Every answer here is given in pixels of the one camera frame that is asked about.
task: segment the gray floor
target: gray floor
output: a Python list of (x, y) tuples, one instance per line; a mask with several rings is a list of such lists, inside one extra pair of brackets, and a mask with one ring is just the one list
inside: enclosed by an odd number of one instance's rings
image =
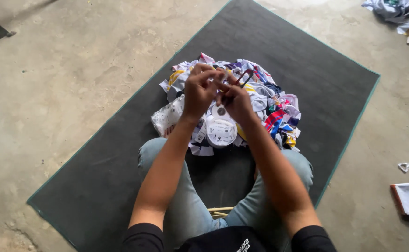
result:
[[(409, 161), (409, 46), (361, 2), (260, 1), (382, 74), (317, 212), (340, 251), (409, 251), (389, 191), (409, 182), (396, 166)], [(1, 1), (17, 35), (0, 40), (0, 251), (74, 251), (26, 199), (224, 4)]]

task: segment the pile of fabric scraps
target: pile of fabric scraps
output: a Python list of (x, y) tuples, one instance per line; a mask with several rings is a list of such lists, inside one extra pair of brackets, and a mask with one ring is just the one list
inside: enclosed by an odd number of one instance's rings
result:
[(400, 34), (409, 29), (409, 0), (366, 0), (362, 6), (374, 10), (387, 22), (398, 24)]
[[(169, 103), (174, 102), (177, 98), (181, 98), (181, 95), (184, 94), (185, 81), (197, 63), (208, 64), (214, 68), (223, 68), (232, 73), (236, 78), (239, 78), (247, 69), (253, 70), (253, 76), (244, 86), (244, 89), (250, 95), (253, 111), (256, 112), (259, 120), (262, 121), (280, 149), (292, 149), (299, 152), (299, 149), (295, 146), (296, 139), (300, 135), (300, 130), (296, 127), (301, 118), (298, 98), (294, 94), (286, 94), (282, 91), (276, 85), (271, 75), (254, 62), (244, 59), (238, 59), (234, 63), (226, 61), (216, 62), (213, 58), (202, 53), (198, 60), (192, 62), (185, 61), (179, 65), (172, 66), (174, 73), (168, 80), (164, 80), (159, 84), (167, 93)], [(244, 75), (240, 80), (241, 83), (244, 83), (248, 78), (248, 75)], [(202, 139), (199, 135), (200, 129), (203, 125), (206, 125), (206, 117), (210, 115), (211, 108), (214, 105), (215, 102), (211, 104), (206, 115), (201, 118), (194, 129), (192, 139), (189, 142), (189, 148), (193, 155), (212, 156), (214, 154), (213, 147), (209, 145), (206, 137)], [(246, 146), (246, 136), (243, 129), (239, 124), (236, 126), (238, 135), (233, 144), (236, 146)]]

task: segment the hand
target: hand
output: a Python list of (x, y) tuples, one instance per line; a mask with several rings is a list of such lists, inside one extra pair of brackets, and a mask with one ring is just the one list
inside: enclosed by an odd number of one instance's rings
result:
[[(216, 79), (221, 79), (225, 70), (217, 68), (217, 71)], [(229, 86), (221, 82), (215, 82), (217, 88), (221, 90), (217, 94), (216, 105), (223, 104), (230, 116), (243, 127), (243, 124), (257, 118), (257, 115), (253, 112), (250, 95), (245, 89), (240, 88), (237, 79), (231, 73), (229, 73), (227, 81), (230, 83)]]
[(215, 82), (208, 80), (218, 72), (212, 66), (197, 64), (184, 85), (184, 111), (182, 118), (198, 123), (217, 94)]

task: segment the light blue jeans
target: light blue jeans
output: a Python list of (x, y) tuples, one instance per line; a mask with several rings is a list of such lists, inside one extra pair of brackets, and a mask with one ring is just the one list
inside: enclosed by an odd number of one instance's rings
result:
[[(141, 182), (166, 140), (155, 138), (139, 149), (138, 169)], [(283, 150), (282, 154), (293, 165), (309, 190), (313, 178), (312, 165), (298, 152)], [(214, 220), (195, 191), (184, 162), (177, 190), (164, 217), (166, 248), (177, 249), (189, 238), (227, 226), (252, 226), (261, 237), (281, 251), (288, 241), (286, 230), (268, 199), (261, 175), (258, 175), (251, 192), (237, 203), (228, 216)]]

